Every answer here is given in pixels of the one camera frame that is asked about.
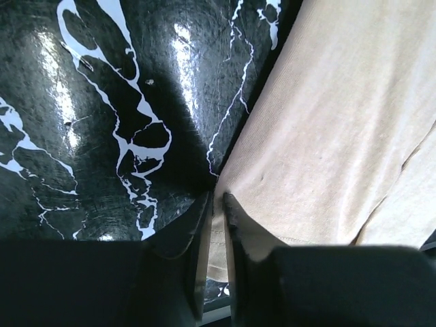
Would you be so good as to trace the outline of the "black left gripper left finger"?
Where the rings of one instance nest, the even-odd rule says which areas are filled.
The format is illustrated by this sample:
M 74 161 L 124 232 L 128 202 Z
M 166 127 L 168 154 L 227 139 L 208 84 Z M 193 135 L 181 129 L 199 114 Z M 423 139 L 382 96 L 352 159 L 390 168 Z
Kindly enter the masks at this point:
M 1 325 L 195 326 L 211 200 L 144 241 L 2 241 Z

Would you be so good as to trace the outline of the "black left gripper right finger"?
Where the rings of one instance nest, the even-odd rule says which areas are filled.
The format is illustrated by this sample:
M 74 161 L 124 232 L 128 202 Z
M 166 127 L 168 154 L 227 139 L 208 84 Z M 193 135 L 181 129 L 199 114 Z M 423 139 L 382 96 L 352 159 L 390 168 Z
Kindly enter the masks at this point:
M 289 246 L 223 196 L 234 326 L 434 326 L 435 262 L 402 246 Z

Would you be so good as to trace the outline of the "beige t shirt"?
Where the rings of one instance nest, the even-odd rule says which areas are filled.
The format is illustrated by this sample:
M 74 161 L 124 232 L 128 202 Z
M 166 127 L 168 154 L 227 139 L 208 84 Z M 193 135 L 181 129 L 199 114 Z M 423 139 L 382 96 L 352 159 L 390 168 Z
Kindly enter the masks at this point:
M 420 248 L 435 231 L 435 2 L 304 1 L 215 188 L 288 245 Z

